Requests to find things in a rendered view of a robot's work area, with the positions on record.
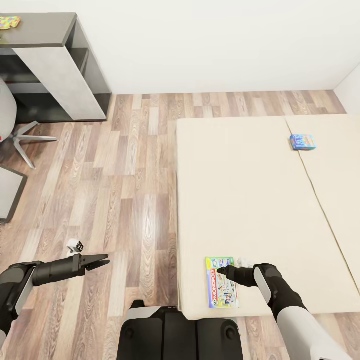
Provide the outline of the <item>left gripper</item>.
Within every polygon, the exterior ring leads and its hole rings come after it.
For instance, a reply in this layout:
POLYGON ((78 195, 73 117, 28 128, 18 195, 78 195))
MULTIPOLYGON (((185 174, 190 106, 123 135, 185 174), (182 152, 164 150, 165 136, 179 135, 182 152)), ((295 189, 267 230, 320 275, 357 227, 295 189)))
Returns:
POLYGON ((50 269, 50 281, 53 283, 85 276, 86 271, 108 265, 110 263, 110 260, 106 260, 108 257, 108 254, 81 255, 78 253, 74 257, 53 261, 50 269))

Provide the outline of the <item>board game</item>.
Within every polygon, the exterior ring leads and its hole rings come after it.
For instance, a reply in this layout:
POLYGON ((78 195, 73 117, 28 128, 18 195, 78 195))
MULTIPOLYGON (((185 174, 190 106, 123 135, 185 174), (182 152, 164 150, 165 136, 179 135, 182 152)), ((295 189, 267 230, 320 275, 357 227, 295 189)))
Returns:
POLYGON ((217 269, 235 266, 234 257, 205 257, 207 303, 209 308, 239 309, 237 283, 217 269))
POLYGON ((293 149, 297 150, 315 150, 317 144, 314 140, 313 135, 310 134, 292 134, 290 140, 293 149))

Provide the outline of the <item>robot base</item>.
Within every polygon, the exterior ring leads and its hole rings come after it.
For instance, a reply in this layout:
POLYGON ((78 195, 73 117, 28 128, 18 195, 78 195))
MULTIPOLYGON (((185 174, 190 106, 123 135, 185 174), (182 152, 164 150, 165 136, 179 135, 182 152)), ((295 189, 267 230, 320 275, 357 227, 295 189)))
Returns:
POLYGON ((116 360, 244 360, 238 316, 188 320, 178 306, 125 313, 116 360))

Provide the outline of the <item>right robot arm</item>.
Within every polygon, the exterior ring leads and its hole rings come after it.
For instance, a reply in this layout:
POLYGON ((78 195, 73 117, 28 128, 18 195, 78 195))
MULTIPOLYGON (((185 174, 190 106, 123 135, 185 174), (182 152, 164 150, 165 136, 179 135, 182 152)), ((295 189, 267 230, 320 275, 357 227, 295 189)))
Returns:
POLYGON ((228 265, 217 272, 239 285, 259 287, 272 310, 290 360, 353 360, 312 316, 275 265, 256 264, 243 256, 237 263, 237 267, 228 265))

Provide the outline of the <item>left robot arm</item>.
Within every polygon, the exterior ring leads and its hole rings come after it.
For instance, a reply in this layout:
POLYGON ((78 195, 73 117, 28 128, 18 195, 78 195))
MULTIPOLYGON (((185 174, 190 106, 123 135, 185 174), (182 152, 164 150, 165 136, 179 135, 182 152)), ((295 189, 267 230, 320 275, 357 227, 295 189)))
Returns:
POLYGON ((6 337, 21 313, 33 287, 58 282, 77 276, 85 276, 108 265, 108 254, 81 255, 83 244, 72 238, 67 245, 69 251, 65 259, 45 263, 43 261, 12 264, 0 275, 0 352, 6 337), (73 253, 75 252, 75 253, 73 253))

